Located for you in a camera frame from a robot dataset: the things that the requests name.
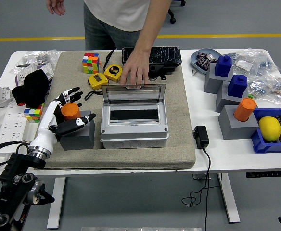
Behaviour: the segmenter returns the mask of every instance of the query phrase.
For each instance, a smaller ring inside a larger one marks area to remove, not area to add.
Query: person's hand
[[[51,14],[64,15],[64,0],[46,0],[46,6]]]
[[[127,77],[129,73],[131,85],[142,84],[143,80],[144,84],[149,84],[149,56],[150,51],[143,52],[134,49],[123,66],[120,84],[127,83]]]

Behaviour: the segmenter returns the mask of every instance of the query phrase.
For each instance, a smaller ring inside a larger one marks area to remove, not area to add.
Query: white table
[[[184,76],[185,90],[188,99],[188,106],[191,117],[192,128],[197,125],[205,125],[207,128],[210,144],[206,151],[211,157],[211,173],[224,173],[222,190],[224,194],[225,204],[228,210],[230,222],[240,222],[233,198],[229,178],[227,172],[231,171],[274,171],[281,170],[281,153],[255,154],[253,152],[253,143],[248,140],[224,140],[218,123],[219,113],[215,112],[216,95],[204,92],[204,75],[197,73],[191,75],[192,66],[190,65],[190,56],[197,50],[181,50],[182,71]],[[236,50],[217,50],[221,54],[234,52]],[[26,51],[18,51],[11,55],[10,60],[0,78],[2,87],[15,87],[15,75],[9,71],[21,59]],[[264,100],[257,101],[258,107],[274,108],[277,105]],[[196,151],[196,163],[191,169],[178,170],[178,172],[205,173],[208,169],[208,160],[202,150]],[[128,174],[128,173],[153,173],[153,172],[175,172],[175,170],[30,170],[37,176],[53,176],[53,177],[72,177],[84,176],[88,174]],[[60,180],[59,184],[63,188],[64,180]]]

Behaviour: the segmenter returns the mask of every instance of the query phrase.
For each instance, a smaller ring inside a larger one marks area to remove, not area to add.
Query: white t-shirt
[[[84,0],[99,20],[124,31],[141,30],[150,0]]]

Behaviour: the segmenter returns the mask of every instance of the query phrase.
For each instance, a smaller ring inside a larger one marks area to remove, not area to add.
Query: orange cup
[[[79,107],[76,103],[66,103],[62,107],[62,114],[65,121],[81,117],[81,112],[79,111]]]
[[[233,116],[241,122],[248,120],[254,109],[257,107],[255,100],[251,98],[244,98],[241,100]]]

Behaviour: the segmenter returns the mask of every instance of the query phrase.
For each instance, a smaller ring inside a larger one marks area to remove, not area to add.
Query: gray cube
[[[80,111],[82,116],[88,116],[91,111]],[[94,142],[94,121],[90,121],[80,130],[71,132],[60,138],[59,143],[65,151],[92,149]]]
[[[209,69],[204,78],[204,91],[207,93],[217,94],[218,89],[220,88],[222,82],[223,81],[230,82],[233,77],[232,67],[228,73],[228,77],[216,76],[215,75],[216,65],[217,64],[215,63],[210,63]]]
[[[242,98],[248,95],[247,89],[245,89],[242,98],[228,95],[229,84],[230,82],[223,81],[217,92],[216,112],[221,112],[225,105],[239,105]]]
[[[225,105],[218,117],[219,126],[225,140],[249,139],[258,129],[254,113],[245,122],[240,122],[233,116],[237,107],[237,105]]]

